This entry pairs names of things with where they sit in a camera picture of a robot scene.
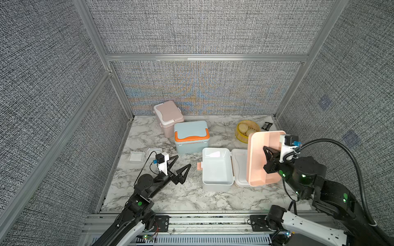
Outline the white gauze packet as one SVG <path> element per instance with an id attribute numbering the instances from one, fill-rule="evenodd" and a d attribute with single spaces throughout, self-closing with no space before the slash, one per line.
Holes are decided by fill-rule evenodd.
<path id="1" fill-rule="evenodd" d="M 141 151 L 131 151 L 128 157 L 128 162 L 132 164 L 138 164 L 144 162 L 145 160 L 145 152 Z"/>
<path id="2" fill-rule="evenodd" d="M 147 150 L 147 156 L 155 157 L 156 154 L 160 154 L 162 152 L 163 152 L 162 148 L 149 148 Z"/>

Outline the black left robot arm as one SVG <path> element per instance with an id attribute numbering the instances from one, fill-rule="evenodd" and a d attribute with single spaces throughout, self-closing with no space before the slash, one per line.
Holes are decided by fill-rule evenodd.
<path id="1" fill-rule="evenodd" d="M 153 177 L 150 174 L 139 175 L 134 192 L 126 202 L 124 209 L 112 225 L 96 240 L 94 246 L 127 246 L 144 231 L 154 228 L 156 213 L 152 210 L 153 198 L 170 182 L 184 184 L 190 171 L 187 164 L 175 172 L 171 168 L 178 156 L 167 158 L 164 153 L 156 155 L 160 172 Z"/>

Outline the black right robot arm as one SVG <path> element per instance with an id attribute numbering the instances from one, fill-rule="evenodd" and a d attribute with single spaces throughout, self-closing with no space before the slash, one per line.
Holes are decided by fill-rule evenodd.
<path id="1" fill-rule="evenodd" d="M 265 218 L 267 227 L 277 232 L 299 233 L 327 246 L 392 246 L 387 236 L 373 220 L 365 197 L 360 167 L 355 156 L 337 142 L 353 162 L 360 187 L 361 202 L 344 185 L 325 178 L 326 166 L 313 157 L 298 157 L 303 147 L 294 146 L 288 154 L 264 146 L 267 173 L 278 173 L 296 193 L 299 200 L 311 200 L 317 211 L 331 216 L 346 229 L 334 229 L 303 219 L 290 210 L 272 206 Z"/>

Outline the pink tray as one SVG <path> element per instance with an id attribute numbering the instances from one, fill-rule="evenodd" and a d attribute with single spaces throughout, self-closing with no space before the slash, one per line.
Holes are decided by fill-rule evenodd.
<path id="1" fill-rule="evenodd" d="M 282 179 L 279 174 L 267 174 L 264 170 L 267 159 L 263 147 L 267 146 L 281 150 L 280 136 L 285 134 L 285 131 L 265 131 L 252 133 L 248 137 L 246 179 L 250 186 L 262 187 L 277 183 Z"/>

